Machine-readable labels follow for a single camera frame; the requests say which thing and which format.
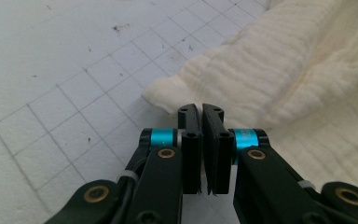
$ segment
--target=crumpled white towel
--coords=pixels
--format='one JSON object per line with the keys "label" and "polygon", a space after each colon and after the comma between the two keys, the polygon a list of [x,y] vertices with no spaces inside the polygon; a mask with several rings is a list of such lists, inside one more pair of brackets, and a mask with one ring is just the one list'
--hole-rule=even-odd
{"label": "crumpled white towel", "polygon": [[318,189],[358,186],[358,1],[275,0],[221,47],[144,92],[175,114],[218,105],[228,128],[263,128]]}

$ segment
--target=white cloth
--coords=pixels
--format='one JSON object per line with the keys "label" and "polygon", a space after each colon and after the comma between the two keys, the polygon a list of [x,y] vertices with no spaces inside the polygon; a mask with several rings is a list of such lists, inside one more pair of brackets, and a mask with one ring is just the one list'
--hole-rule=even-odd
{"label": "white cloth", "polygon": [[144,92],[175,114],[217,105],[228,128],[263,128],[320,189],[358,186],[358,1],[276,0],[271,10]]}

